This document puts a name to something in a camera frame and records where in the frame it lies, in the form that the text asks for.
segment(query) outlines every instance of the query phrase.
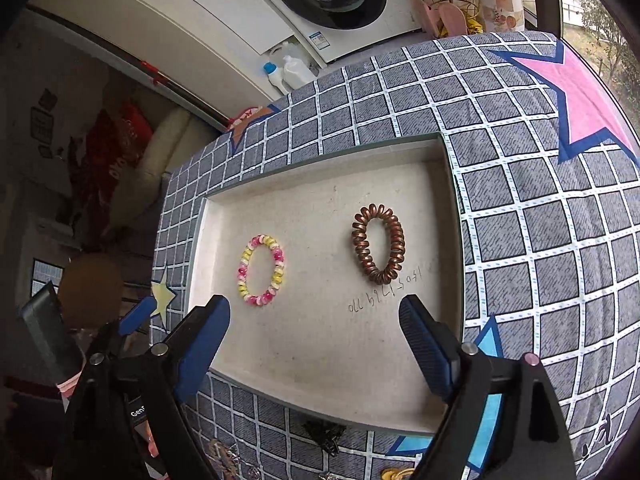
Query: bronze coil bracelet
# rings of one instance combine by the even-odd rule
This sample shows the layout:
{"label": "bronze coil bracelet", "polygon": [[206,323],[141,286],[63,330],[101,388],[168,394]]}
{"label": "bronze coil bracelet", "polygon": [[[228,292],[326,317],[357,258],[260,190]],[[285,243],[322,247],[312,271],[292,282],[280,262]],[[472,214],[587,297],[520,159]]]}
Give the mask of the bronze coil bracelet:
{"label": "bronze coil bracelet", "polygon": [[[369,251],[367,224],[373,218],[380,218],[391,236],[391,252],[384,270],[379,270],[376,267],[371,251]],[[356,248],[356,255],[362,269],[372,282],[377,285],[388,285],[391,280],[398,277],[398,270],[402,269],[400,264],[404,262],[404,231],[402,231],[402,225],[398,217],[394,215],[391,209],[385,211],[383,204],[379,206],[370,204],[369,208],[363,207],[360,210],[360,213],[355,216],[355,222],[352,225],[351,239]]]}

